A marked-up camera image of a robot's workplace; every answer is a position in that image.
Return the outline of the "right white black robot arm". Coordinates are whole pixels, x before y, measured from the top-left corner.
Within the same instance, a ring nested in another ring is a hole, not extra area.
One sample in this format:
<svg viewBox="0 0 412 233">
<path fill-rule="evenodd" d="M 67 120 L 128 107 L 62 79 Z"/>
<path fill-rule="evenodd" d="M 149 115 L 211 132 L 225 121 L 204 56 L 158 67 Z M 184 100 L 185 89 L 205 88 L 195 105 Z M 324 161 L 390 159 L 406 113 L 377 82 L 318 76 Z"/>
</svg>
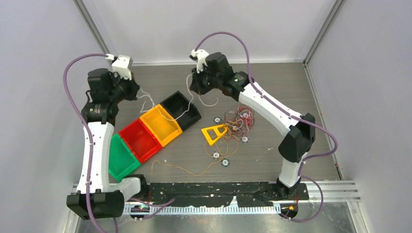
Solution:
<svg viewBox="0 0 412 233">
<path fill-rule="evenodd" d="M 190 58 L 196 62 L 192 69 L 189 89 L 204 95 L 219 89 L 224 95 L 245 104 L 268 120 L 284 137 L 278 146 L 283 158 L 275 191 L 283 199 L 290 199 L 297 192 L 301 177 L 299 168 L 315 141 L 313 115 L 288 109 L 265 92 L 247 73 L 234 72 L 221 52 L 209 54 L 205 50 L 192 50 Z"/>
</svg>

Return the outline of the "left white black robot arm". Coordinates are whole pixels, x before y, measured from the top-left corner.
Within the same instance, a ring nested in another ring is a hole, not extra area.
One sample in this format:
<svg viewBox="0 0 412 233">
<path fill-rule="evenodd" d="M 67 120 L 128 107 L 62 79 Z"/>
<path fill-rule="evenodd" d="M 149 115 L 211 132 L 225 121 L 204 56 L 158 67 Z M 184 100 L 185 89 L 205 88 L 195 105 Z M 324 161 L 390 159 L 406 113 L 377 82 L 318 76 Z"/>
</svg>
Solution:
<svg viewBox="0 0 412 233">
<path fill-rule="evenodd" d="M 76 191 L 67 196 L 67 207 L 83 220 L 120 217 L 131 198 L 145 200 L 149 185 L 144 175 L 127 175 L 118 184 L 109 183 L 109 152 L 118 104 L 137 100 L 139 85 L 107 68 L 87 75 L 87 103 L 80 111 L 85 149 L 82 173 Z"/>
</svg>

